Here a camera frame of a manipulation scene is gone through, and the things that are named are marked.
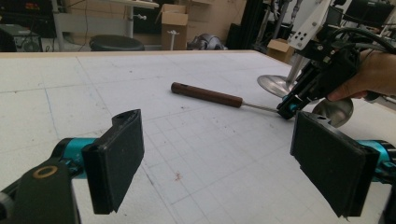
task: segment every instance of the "white table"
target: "white table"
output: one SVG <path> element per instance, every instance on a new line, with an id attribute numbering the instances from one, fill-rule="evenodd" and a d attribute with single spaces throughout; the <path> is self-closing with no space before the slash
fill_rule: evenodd
<path id="1" fill-rule="evenodd" d="M 134 37 L 134 7 L 155 8 L 159 6 L 154 2 L 140 0 L 108 0 L 107 2 L 127 6 L 128 19 L 121 20 L 61 13 L 58 9 L 57 0 L 51 0 L 59 51 L 64 51 L 63 32 L 87 32 L 102 35 L 126 34 L 132 38 Z"/>
<path id="2" fill-rule="evenodd" d="M 98 137 L 142 109 L 146 154 L 119 212 L 94 215 L 87 181 L 73 181 L 83 223 L 371 224 L 389 196 L 373 183 L 362 217 L 337 218 L 290 155 L 293 119 L 170 91 L 176 81 L 276 107 L 256 78 L 290 67 L 254 51 L 4 53 L 0 67 L 0 189 L 61 139 Z M 341 131 L 396 145 L 395 113 L 354 103 Z"/>

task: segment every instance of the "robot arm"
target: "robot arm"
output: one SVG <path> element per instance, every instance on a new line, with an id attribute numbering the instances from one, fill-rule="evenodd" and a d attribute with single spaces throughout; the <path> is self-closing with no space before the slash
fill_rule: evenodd
<path id="1" fill-rule="evenodd" d="M 396 49 L 381 37 L 357 28 L 322 29 L 318 34 L 317 22 L 325 14 L 322 11 L 328 6 L 322 3 L 313 13 L 314 19 L 310 26 L 307 22 L 289 40 L 290 44 L 297 49 L 297 53 L 310 59 L 303 68 L 302 73 L 296 79 L 296 84 L 282 103 L 278 105 L 278 113 L 285 119 L 292 118 L 296 111 L 302 110 L 307 104 L 320 98 L 326 97 L 330 92 L 342 83 L 352 78 L 358 72 L 360 66 L 360 49 L 379 49 L 388 53 L 396 53 Z M 377 45 L 354 43 L 349 40 L 338 38 L 339 35 L 361 35 L 375 42 Z M 372 93 L 371 100 L 378 94 Z"/>
<path id="2" fill-rule="evenodd" d="M 100 138 L 66 138 L 50 158 L 0 192 L 0 223 L 80 223 L 71 179 L 88 179 L 95 214 L 118 211 L 143 160 L 140 110 Z"/>

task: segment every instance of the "cardboard box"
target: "cardboard box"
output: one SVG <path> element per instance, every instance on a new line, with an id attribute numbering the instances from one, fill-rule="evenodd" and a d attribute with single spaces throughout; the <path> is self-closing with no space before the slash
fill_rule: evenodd
<path id="1" fill-rule="evenodd" d="M 187 41 L 191 42 L 196 36 L 202 34 L 211 34 L 207 32 L 208 22 L 205 21 L 189 21 L 187 27 Z"/>
<path id="2" fill-rule="evenodd" d="M 212 6 L 203 3 L 193 3 L 189 5 L 189 21 L 209 21 Z"/>
<path id="3" fill-rule="evenodd" d="M 187 22 L 189 15 L 186 6 L 163 4 L 162 14 L 162 38 L 163 50 L 171 49 L 172 35 L 168 32 L 176 31 L 173 50 L 185 50 L 187 46 Z"/>
<path id="4" fill-rule="evenodd" d="M 267 55 L 283 63 L 289 63 L 294 48 L 284 39 L 273 39 L 267 46 Z"/>
<path id="5" fill-rule="evenodd" d="M 191 0 L 191 1 L 197 2 L 197 3 L 209 4 L 209 5 L 212 5 L 215 3 L 215 0 Z"/>

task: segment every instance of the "metal stand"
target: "metal stand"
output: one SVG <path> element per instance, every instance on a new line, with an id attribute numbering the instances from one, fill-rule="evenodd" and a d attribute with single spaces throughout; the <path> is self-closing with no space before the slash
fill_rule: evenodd
<path id="1" fill-rule="evenodd" d="M 285 1 L 285 3 L 282 6 L 282 11 L 280 12 L 280 16 L 279 16 L 279 18 L 277 20 L 276 27 L 275 27 L 275 30 L 274 30 L 273 39 L 276 39 L 277 35 L 279 34 L 280 26 L 282 25 L 283 19 L 285 19 L 285 15 L 286 15 L 286 12 L 288 11 L 288 7 L 289 7 L 289 3 L 290 2 L 291 2 L 291 0 L 287 0 L 287 1 Z"/>
<path id="2" fill-rule="evenodd" d="M 299 71 L 301 70 L 304 63 L 304 57 L 297 54 L 297 57 L 290 69 L 287 77 L 264 75 L 257 78 L 257 82 L 266 91 L 271 92 L 273 95 L 278 97 L 284 97 L 289 94 L 290 90 L 294 86 L 294 82 L 297 78 Z"/>
<path id="3" fill-rule="evenodd" d="M 259 46 L 262 42 L 262 38 L 264 37 L 265 29 L 267 28 L 268 18 L 271 14 L 271 7 L 270 5 L 266 5 L 264 18 L 262 19 L 262 26 L 260 27 L 259 34 L 256 38 L 256 46 Z"/>
<path id="4" fill-rule="evenodd" d="M 142 16 L 140 14 L 134 14 L 134 7 L 128 7 L 128 22 L 126 27 L 127 36 L 134 38 L 134 17 L 137 17 L 140 20 L 145 21 L 147 19 L 146 16 Z"/>
<path id="5" fill-rule="evenodd" d="M 237 44 L 235 43 L 235 49 L 251 49 L 254 43 L 255 26 L 261 19 L 261 14 L 264 9 L 262 1 L 258 0 L 247 0 L 244 9 L 244 16 L 241 20 L 240 30 L 238 31 Z"/>
<path id="6" fill-rule="evenodd" d="M 177 33 L 176 30 L 172 30 L 172 31 L 168 31 L 168 34 L 170 34 L 172 36 L 170 50 L 173 50 L 173 47 L 175 44 L 175 35 L 179 35 L 179 33 Z"/>

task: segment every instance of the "black stool seat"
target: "black stool seat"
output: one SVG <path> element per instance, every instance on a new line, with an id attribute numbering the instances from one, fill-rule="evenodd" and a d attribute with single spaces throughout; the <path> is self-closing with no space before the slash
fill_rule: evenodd
<path id="1" fill-rule="evenodd" d="M 122 35 L 96 35 L 91 38 L 92 51 L 140 51 L 145 46 L 138 40 Z"/>

